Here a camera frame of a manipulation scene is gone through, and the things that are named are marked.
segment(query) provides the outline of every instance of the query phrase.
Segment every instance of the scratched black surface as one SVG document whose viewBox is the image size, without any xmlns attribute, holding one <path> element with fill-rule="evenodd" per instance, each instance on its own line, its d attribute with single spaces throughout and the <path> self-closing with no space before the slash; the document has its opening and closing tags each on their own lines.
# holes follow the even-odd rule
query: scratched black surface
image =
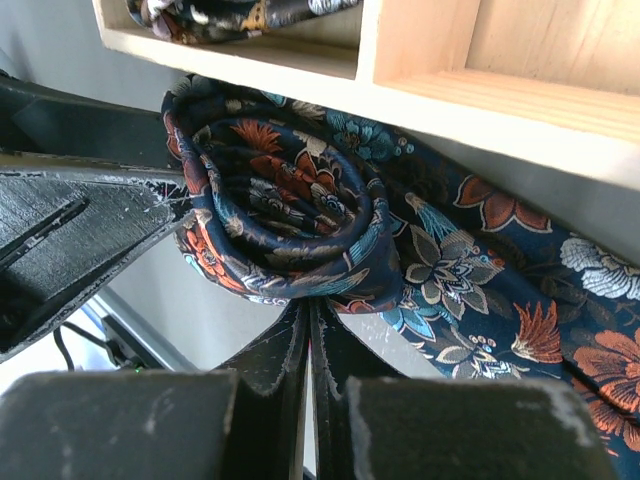
<svg viewBox="0 0 640 480">
<path fill-rule="evenodd" d="M 560 382 L 350 379 L 346 398 L 358 479 L 617 478 Z"/>
<path fill-rule="evenodd" d="M 318 480 L 352 480 L 353 458 L 344 399 L 347 380 L 403 378 L 340 321 L 324 298 L 310 300 Z"/>
<path fill-rule="evenodd" d="M 308 300 L 294 300 L 262 335 L 218 367 L 242 379 L 225 479 L 301 478 L 308 345 Z"/>
<path fill-rule="evenodd" d="M 186 197 L 177 171 L 0 154 L 0 362 L 177 228 L 191 209 Z M 25 237 L 70 202 L 82 204 L 75 216 Z"/>
<path fill-rule="evenodd" d="M 186 193 L 174 181 L 179 173 L 164 174 L 175 163 L 158 113 L 1 73 L 0 157 L 2 362 L 55 328 L 175 228 L 190 206 L 178 202 Z M 148 181 L 127 181 L 133 177 Z M 46 238 L 25 237 L 74 200 L 84 205 L 76 218 L 44 227 Z"/>
<path fill-rule="evenodd" d="M 230 372 L 26 377 L 0 406 L 0 478 L 220 479 L 236 386 Z"/>
</svg>

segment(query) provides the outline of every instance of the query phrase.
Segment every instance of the white flower pattern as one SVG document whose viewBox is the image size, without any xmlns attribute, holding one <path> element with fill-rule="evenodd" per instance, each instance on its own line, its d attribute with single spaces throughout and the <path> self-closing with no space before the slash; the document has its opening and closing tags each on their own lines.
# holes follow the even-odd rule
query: white flower pattern
<svg viewBox="0 0 640 480">
<path fill-rule="evenodd" d="M 200 75 L 190 75 L 180 78 L 169 91 L 178 99 L 184 99 L 209 95 L 213 91 L 213 87 L 208 78 Z"/>
<path fill-rule="evenodd" d="M 529 371 L 527 367 L 498 360 L 493 353 L 496 342 L 492 338 L 469 335 L 469 338 L 466 339 L 453 328 L 451 333 L 458 339 L 460 345 L 445 348 L 435 360 L 444 365 L 455 365 L 451 373 L 453 378 L 488 378 L 491 380 L 522 378 L 522 373 Z"/>
<path fill-rule="evenodd" d="M 209 17 L 204 13 L 196 10 L 196 7 L 194 7 L 193 5 L 191 5 L 191 18 L 193 18 L 194 22 L 199 23 L 200 25 L 209 24 Z"/>
<path fill-rule="evenodd" d="M 487 297 L 480 288 L 499 272 L 480 249 L 473 245 L 473 238 L 461 230 L 449 234 L 438 245 L 424 230 L 411 225 L 413 245 L 421 263 L 407 268 L 405 278 L 420 285 L 427 303 L 444 304 L 458 320 L 466 306 L 488 314 Z"/>
<path fill-rule="evenodd" d="M 315 15 L 327 15 L 343 8 L 352 7 L 359 0 L 309 0 L 309 10 Z"/>
<path fill-rule="evenodd" d="M 560 248 L 565 267 L 582 274 L 582 286 L 599 297 L 640 300 L 640 269 L 584 238 L 572 237 Z"/>
<path fill-rule="evenodd" d="M 260 297 L 258 295 L 247 295 L 247 299 L 255 303 L 260 303 L 262 305 L 273 305 L 275 307 L 286 307 L 289 303 L 289 300 L 286 298 L 267 298 Z"/>
<path fill-rule="evenodd" d="M 293 110 L 296 115 L 300 115 L 301 117 L 305 117 L 310 120 L 322 120 L 325 115 L 324 108 L 314 105 L 313 103 L 302 102 L 300 100 L 295 100 L 291 104 L 291 110 Z"/>
<path fill-rule="evenodd" d="M 273 254 L 265 255 L 276 268 L 292 268 L 311 261 L 327 261 L 342 252 L 340 247 L 321 246 L 315 248 L 276 248 Z"/>
</svg>

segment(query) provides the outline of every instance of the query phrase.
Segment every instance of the grey surface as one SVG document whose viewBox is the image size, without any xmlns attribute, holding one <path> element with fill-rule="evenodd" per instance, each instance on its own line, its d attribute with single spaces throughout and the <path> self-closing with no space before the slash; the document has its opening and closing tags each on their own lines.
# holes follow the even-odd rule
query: grey surface
<svg viewBox="0 0 640 480">
<path fill-rule="evenodd" d="M 100 100 L 158 109 L 164 91 L 180 76 L 104 49 L 89 0 L 0 0 L 0 9 L 0 48 L 29 80 Z M 461 164 L 640 263 L 640 193 L 442 139 L 430 141 Z M 199 277 L 182 261 L 171 239 L 154 247 L 110 286 L 203 369 L 226 360 L 278 316 L 276 308 L 240 300 Z M 401 371 L 434 374 L 422 356 L 379 318 L 352 316 L 346 321 Z M 305 463 L 310 466 L 313 447 L 307 450 Z"/>
<path fill-rule="evenodd" d="M 153 328 L 145 318 L 122 301 L 111 288 L 104 287 L 83 307 L 91 318 L 102 320 L 111 317 L 131 335 L 163 368 L 172 372 L 194 373 L 199 369 L 186 359 L 167 338 Z"/>
</svg>

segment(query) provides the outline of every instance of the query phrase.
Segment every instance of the paisley pattern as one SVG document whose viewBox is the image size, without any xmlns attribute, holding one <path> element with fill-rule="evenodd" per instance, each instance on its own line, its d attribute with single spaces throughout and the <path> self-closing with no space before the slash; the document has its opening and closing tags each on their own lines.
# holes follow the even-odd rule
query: paisley pattern
<svg viewBox="0 0 640 480">
<path fill-rule="evenodd" d="M 126 0 L 131 17 L 187 45 L 241 40 L 356 6 L 361 0 Z"/>
<path fill-rule="evenodd" d="M 637 268 L 388 125 L 193 75 L 162 113 L 200 275 L 381 312 L 450 377 L 566 381 L 640 478 Z"/>
</svg>

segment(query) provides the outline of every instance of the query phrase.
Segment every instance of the wooden cubby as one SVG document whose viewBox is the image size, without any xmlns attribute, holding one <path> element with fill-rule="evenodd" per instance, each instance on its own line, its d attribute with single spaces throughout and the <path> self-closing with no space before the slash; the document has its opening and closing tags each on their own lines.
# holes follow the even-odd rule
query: wooden cubby
<svg viewBox="0 0 640 480">
<path fill-rule="evenodd" d="M 364 0 L 198 47 L 93 2 L 108 48 L 640 189 L 638 0 Z"/>
</svg>

